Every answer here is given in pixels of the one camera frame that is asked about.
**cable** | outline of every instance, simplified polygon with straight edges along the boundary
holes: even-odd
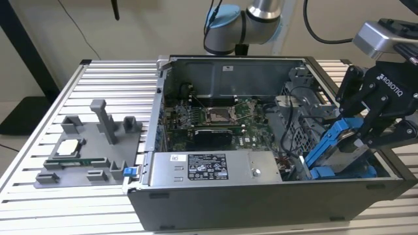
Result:
[[[213,0],[210,0],[210,4],[209,4],[209,8],[208,8],[208,13],[206,13],[206,19],[204,21],[204,26],[202,26],[202,34],[205,34],[205,31],[206,31],[206,24],[208,24],[208,18],[209,18],[209,10],[210,8],[213,7]]]
[[[222,1],[222,0],[218,0],[217,6],[216,6],[216,8],[213,9],[213,12],[212,12],[210,16],[209,16],[209,10],[210,10],[212,4],[210,4],[210,7],[209,7],[209,9],[208,9],[206,17],[209,16],[209,19],[208,19],[208,23],[204,22],[204,24],[205,24],[205,29],[204,29],[204,32],[202,32],[202,34],[204,34],[204,36],[202,36],[202,48],[205,47],[204,42],[205,42],[205,40],[206,40],[206,35],[208,35],[208,33],[209,33],[209,25],[213,23],[213,21],[214,21],[214,19],[216,19],[216,15],[217,15],[217,11],[218,11],[218,7],[220,7],[220,4],[221,4],[221,1]]]
[[[2,148],[7,148],[9,150],[13,150],[14,152],[18,152],[18,150],[17,150],[15,148],[11,148],[11,147],[5,146],[5,145],[2,145],[2,144],[0,144],[0,146],[1,146]]]
[[[65,12],[66,16],[70,18],[70,20],[72,20],[73,24],[74,24],[74,25],[76,25],[76,27],[77,27],[77,29],[78,29],[78,31],[80,31],[80,34],[81,34],[81,36],[82,36],[82,38],[84,38],[84,41],[85,41],[86,45],[89,46],[90,50],[92,50],[92,51],[93,51],[93,53],[96,54],[96,56],[97,56],[98,60],[101,60],[101,58],[100,58],[100,56],[98,56],[98,54],[97,54],[96,50],[94,50],[94,49],[92,48],[92,46],[89,45],[89,43],[88,43],[88,41],[86,41],[86,38],[85,38],[85,36],[84,36],[84,33],[82,33],[82,31],[81,31],[81,29],[80,29],[80,27],[78,27],[77,23],[74,22],[73,18],[70,17],[70,15],[69,15],[69,13],[68,13],[68,11],[66,11],[66,9],[65,9],[65,7],[64,7],[64,5],[62,5],[61,1],[60,1],[60,0],[57,0],[57,1],[58,1],[60,6],[62,7],[62,10],[64,10],[64,12]]]
[[[335,41],[329,41],[329,40],[324,40],[321,38],[317,37],[317,35],[313,33],[311,25],[307,21],[307,0],[303,1],[303,22],[304,22],[304,26],[307,29],[308,34],[312,36],[312,38],[324,44],[343,44],[343,43],[349,43],[352,41],[352,38],[348,39],[343,39],[343,40],[335,40]]]
[[[291,157],[295,157],[297,158],[296,154],[293,154],[291,152],[291,149],[285,149],[284,148],[284,137],[287,136],[287,132],[288,132],[288,129],[289,129],[289,126],[291,126],[291,121],[292,121],[292,116],[293,116],[293,103],[292,103],[292,99],[291,99],[291,96],[292,96],[292,91],[297,88],[304,88],[304,89],[308,89],[311,90],[312,92],[315,92],[315,90],[309,87],[304,87],[304,86],[296,86],[293,87],[289,91],[288,91],[288,94],[287,94],[287,97],[288,97],[288,103],[289,103],[289,111],[288,111],[288,118],[287,118],[287,124],[285,124],[285,129],[284,129],[284,132],[283,132],[283,135],[281,135],[281,138],[280,138],[280,148],[284,150],[284,152],[287,153],[288,156]]]

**power supply label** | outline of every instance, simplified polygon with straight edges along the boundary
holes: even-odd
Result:
[[[226,180],[228,166],[224,154],[188,154],[189,180]]]

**floor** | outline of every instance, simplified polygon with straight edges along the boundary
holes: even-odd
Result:
[[[0,122],[5,119],[18,102],[0,102]],[[0,135],[0,144],[17,150],[23,146],[29,136],[5,136]],[[0,176],[5,172],[10,162],[15,157],[15,152],[0,146]]]

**motherboard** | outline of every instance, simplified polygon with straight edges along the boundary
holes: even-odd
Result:
[[[169,152],[252,149],[277,154],[256,97],[221,100],[192,97],[165,107],[164,113]]]

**black stand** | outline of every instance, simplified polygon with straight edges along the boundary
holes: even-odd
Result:
[[[60,90],[7,0],[0,0],[0,26],[45,94],[45,97],[30,96],[21,100],[0,124],[0,134],[29,135],[58,96]]]

